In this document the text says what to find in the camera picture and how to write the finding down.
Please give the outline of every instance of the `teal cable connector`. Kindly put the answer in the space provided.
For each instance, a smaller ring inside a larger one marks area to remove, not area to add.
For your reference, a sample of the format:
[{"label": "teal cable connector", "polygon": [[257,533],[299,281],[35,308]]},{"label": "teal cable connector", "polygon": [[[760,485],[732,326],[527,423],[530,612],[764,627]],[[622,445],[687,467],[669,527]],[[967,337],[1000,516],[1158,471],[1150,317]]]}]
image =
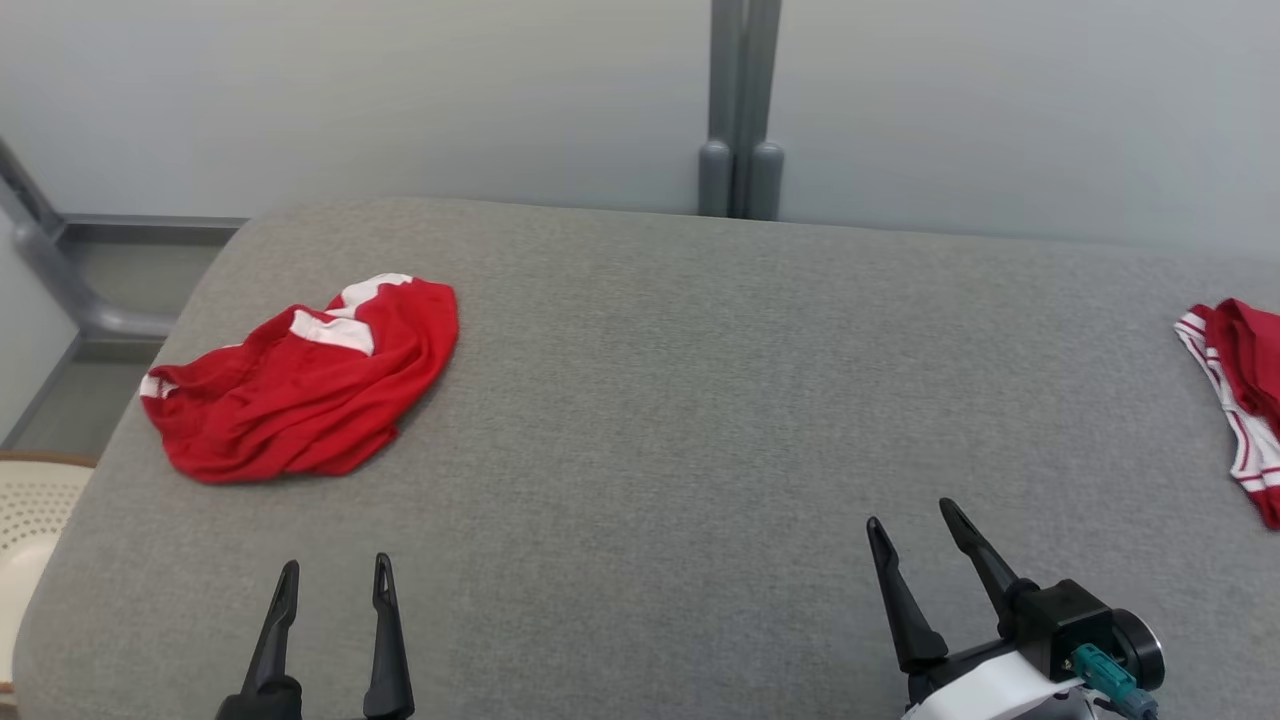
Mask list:
[{"label": "teal cable connector", "polygon": [[1155,698],[1110,655],[1084,643],[1071,653],[1071,662],[1084,684],[1107,696],[1120,715],[1130,720],[1156,720]]}]

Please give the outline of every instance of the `perforated plastic basket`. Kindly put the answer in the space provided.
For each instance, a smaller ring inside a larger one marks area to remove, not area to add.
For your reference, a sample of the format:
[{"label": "perforated plastic basket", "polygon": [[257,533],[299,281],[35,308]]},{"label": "perforated plastic basket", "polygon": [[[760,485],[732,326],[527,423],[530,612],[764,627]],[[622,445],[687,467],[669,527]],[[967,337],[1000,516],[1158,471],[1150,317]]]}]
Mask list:
[{"label": "perforated plastic basket", "polygon": [[81,457],[0,452],[0,705],[14,700],[18,625],[92,471]]}]

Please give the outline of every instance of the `gray fabric surface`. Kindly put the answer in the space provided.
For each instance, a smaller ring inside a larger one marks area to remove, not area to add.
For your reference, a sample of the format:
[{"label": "gray fabric surface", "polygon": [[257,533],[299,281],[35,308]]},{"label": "gray fabric surface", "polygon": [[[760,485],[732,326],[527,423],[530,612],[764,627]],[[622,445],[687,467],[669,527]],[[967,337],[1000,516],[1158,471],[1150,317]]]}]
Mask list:
[{"label": "gray fabric surface", "polygon": [[1171,323],[1280,266],[1102,246],[417,199],[251,223],[161,363],[402,272],[462,334],[404,434],[346,478],[205,487],[134,405],[40,585],[24,720],[209,717],[280,565],[289,670],[356,716],[374,553],[420,717],[896,717],[864,523],[960,650],[995,616],[937,512],[1160,633],[1175,717],[1271,716],[1280,537]]}]

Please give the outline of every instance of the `gray floor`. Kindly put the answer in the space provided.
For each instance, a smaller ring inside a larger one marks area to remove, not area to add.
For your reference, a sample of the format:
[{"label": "gray floor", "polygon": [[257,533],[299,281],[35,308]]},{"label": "gray floor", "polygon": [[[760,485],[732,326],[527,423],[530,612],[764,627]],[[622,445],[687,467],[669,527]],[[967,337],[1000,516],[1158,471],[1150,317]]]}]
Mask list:
[{"label": "gray floor", "polygon": [[[86,281],[108,300],[136,310],[177,314],[221,247],[67,242],[64,249]],[[52,378],[14,450],[101,455],[124,409],[134,401],[157,347],[116,352],[87,345]]]}]

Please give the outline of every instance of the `red and white garment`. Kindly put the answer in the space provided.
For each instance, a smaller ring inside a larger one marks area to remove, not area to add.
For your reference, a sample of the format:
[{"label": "red and white garment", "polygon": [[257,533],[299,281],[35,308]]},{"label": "red and white garment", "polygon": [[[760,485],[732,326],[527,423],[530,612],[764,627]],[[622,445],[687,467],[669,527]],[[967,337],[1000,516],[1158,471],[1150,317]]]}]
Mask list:
[{"label": "red and white garment", "polygon": [[1183,345],[1204,369],[1228,424],[1235,433],[1235,460],[1231,462],[1231,477],[1235,478],[1249,500],[1257,505],[1262,521],[1272,530],[1280,529],[1280,441],[1271,430],[1266,418],[1251,414],[1236,401],[1228,373],[1222,368],[1219,348],[1210,345],[1206,328],[1213,310],[1197,305],[1181,316],[1174,331]]},{"label": "red and white garment", "polygon": [[453,288],[381,274],[142,379],[174,468],[204,483],[340,475],[396,438],[458,337]]}]

